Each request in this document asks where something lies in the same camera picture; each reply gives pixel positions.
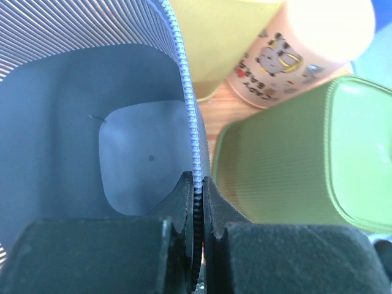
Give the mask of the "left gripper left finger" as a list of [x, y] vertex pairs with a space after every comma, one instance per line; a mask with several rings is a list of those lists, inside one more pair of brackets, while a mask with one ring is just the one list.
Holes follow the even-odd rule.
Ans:
[[41, 219], [1, 270], [2, 293], [192, 293], [192, 173], [146, 216]]

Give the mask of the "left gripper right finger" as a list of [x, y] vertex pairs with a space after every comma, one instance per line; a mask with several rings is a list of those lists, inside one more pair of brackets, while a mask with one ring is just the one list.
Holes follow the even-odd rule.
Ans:
[[206, 293], [390, 293], [385, 262], [359, 230], [255, 224], [203, 181]]

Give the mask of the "green mesh waste bin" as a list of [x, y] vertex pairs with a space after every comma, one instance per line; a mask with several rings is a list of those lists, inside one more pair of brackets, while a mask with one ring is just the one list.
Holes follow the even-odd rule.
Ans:
[[391, 233], [391, 89], [335, 78], [226, 126], [212, 176], [258, 224]]

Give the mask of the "grey mesh waste bin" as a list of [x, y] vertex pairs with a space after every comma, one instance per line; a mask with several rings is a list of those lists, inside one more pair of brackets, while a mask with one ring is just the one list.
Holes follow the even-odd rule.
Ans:
[[184, 172], [194, 292], [209, 152], [171, 4], [1, 2], [1, 270], [32, 222], [146, 216]]

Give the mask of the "yellow slatted waste bin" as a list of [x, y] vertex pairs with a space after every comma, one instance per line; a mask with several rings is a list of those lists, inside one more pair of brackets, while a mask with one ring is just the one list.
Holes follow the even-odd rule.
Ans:
[[282, 1], [171, 1], [197, 100], [214, 95]]

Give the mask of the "peach cartoon plastic bucket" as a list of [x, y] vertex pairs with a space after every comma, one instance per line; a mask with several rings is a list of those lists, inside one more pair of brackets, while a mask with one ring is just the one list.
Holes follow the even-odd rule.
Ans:
[[227, 78], [240, 98], [269, 108], [331, 78], [371, 43], [371, 1], [286, 1]]

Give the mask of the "large blue plastic bucket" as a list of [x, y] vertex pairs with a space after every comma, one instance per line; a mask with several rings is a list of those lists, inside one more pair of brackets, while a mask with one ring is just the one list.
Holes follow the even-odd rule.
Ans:
[[372, 1], [375, 34], [370, 46], [351, 61], [354, 75], [391, 88], [391, 1]]

